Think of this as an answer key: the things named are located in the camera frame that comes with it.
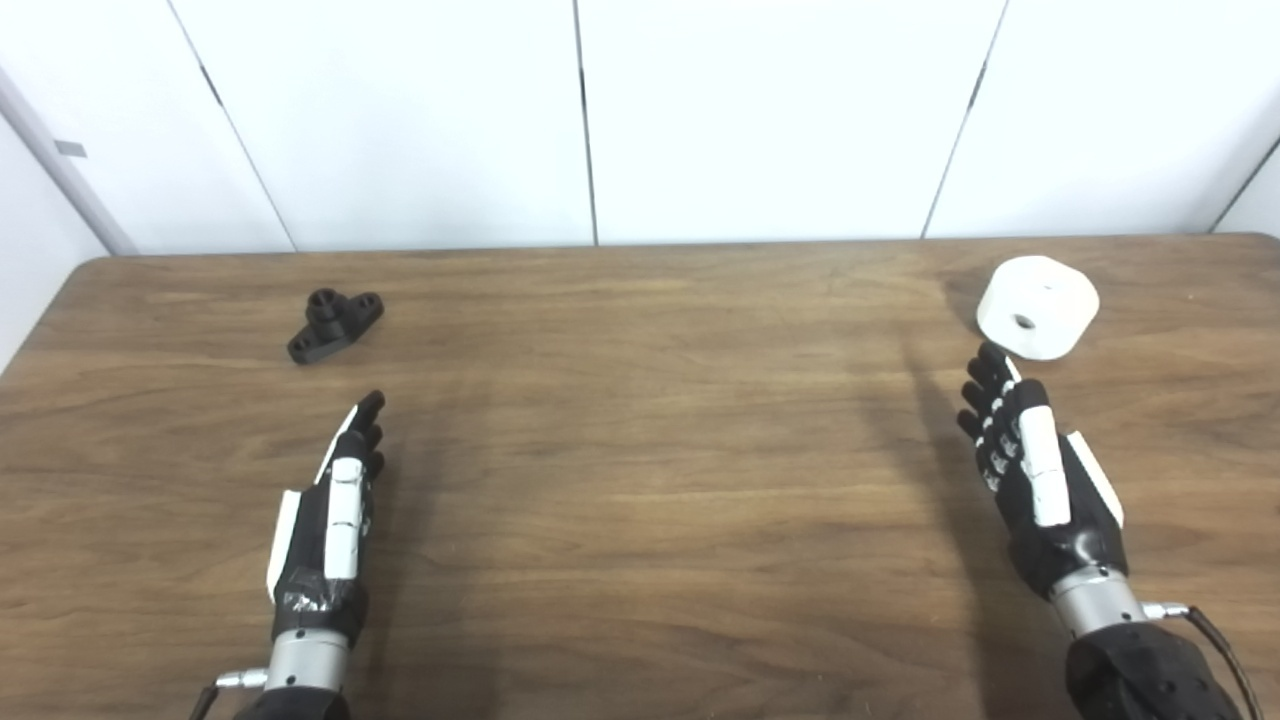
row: white wall panel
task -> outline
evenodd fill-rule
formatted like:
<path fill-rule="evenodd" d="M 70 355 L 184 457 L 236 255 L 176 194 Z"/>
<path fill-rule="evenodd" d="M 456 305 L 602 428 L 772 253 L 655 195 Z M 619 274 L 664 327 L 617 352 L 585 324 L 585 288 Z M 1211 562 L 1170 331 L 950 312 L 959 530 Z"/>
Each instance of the white wall panel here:
<path fill-rule="evenodd" d="M 0 68 L 138 251 L 292 250 L 164 0 L 0 0 Z"/>
<path fill-rule="evenodd" d="M 179 0 L 302 250 L 589 245 L 571 0 Z"/>
<path fill-rule="evenodd" d="M 81 263 L 106 250 L 0 118 L 0 370 Z"/>
<path fill-rule="evenodd" d="M 929 237 L 1204 232 L 1280 135 L 1280 4 L 1012 0 Z"/>
<path fill-rule="evenodd" d="M 1002 3 L 579 6 L 604 243 L 919 237 Z"/>

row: wood grain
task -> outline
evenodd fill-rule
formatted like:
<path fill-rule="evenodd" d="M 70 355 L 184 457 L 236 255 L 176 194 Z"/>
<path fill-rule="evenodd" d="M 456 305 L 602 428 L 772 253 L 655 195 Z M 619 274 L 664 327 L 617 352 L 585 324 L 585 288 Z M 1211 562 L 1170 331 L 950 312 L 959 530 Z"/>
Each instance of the wood grain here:
<path fill-rule="evenodd" d="M 1280 246 L 1199 236 L 93 261 L 0 378 L 0 715 L 262 664 L 280 492 L 376 387 L 360 717 L 1074 717 L 952 424 L 987 277 L 1044 251 L 1102 310 L 1029 374 L 1134 585 L 1280 712 Z M 321 286 L 388 311 L 297 368 Z"/>

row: white finger segment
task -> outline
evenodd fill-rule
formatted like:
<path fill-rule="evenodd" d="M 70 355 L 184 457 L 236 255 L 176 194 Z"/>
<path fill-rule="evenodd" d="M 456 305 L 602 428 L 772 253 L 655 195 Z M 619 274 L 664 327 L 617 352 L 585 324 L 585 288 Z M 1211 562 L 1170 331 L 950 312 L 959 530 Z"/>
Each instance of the white finger segment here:
<path fill-rule="evenodd" d="M 1023 439 L 1023 471 L 1032 484 L 1032 511 L 1041 528 L 1071 521 L 1071 496 L 1057 446 L 1057 425 L 1048 405 L 1030 407 L 1018 416 Z"/>
<path fill-rule="evenodd" d="M 324 577 L 352 580 L 360 565 L 360 527 L 364 524 L 365 464 L 338 457 L 329 475 L 329 519 L 324 536 Z"/>

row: metal wrist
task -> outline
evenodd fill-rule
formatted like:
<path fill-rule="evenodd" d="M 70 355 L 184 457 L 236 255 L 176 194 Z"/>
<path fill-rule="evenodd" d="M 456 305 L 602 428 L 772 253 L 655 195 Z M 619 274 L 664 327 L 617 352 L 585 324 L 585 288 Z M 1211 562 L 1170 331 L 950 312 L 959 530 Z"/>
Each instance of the metal wrist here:
<path fill-rule="evenodd" d="M 347 637 L 334 630 L 282 633 L 271 648 L 265 688 L 306 687 L 340 692 L 348 653 Z"/>
<path fill-rule="evenodd" d="M 1129 579 L 1108 568 L 1082 568 L 1066 575 L 1053 583 L 1048 600 L 1073 638 L 1147 619 L 1142 603 L 1129 588 Z"/>

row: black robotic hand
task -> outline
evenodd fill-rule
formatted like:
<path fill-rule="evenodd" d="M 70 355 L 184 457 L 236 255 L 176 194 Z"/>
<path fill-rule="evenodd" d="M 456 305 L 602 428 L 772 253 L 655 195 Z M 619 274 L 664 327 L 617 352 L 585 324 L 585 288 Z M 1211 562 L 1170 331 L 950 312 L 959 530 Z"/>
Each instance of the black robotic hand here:
<path fill-rule="evenodd" d="M 360 570 L 372 523 L 371 487 L 384 464 L 378 413 L 385 402 L 374 391 L 352 407 L 312 486 L 284 493 L 268 564 L 273 637 L 330 629 L 355 646 L 364 628 L 369 597 Z"/>
<path fill-rule="evenodd" d="M 1000 347 L 984 342 L 969 361 L 957 420 L 974 442 L 978 470 L 1009 527 L 1009 555 L 1041 597 L 1084 568 L 1128 574 L 1124 511 L 1080 433 L 1057 432 L 1048 393 L 1023 379 Z"/>
<path fill-rule="evenodd" d="M 996 493 L 1019 577 L 1050 601 L 1074 642 L 1066 687 L 1087 720 L 1238 720 L 1194 643 L 1148 623 L 1184 615 L 1226 648 L 1199 610 L 1140 603 L 1129 588 L 1120 529 L 1124 511 L 1080 433 L 1057 432 L 1048 393 L 1024 380 L 995 343 L 969 361 L 957 418 L 973 439 L 978 471 Z M 1243 670 L 1224 651 L 1261 720 Z M 1176 688 L 1197 688 L 1178 693 Z"/>

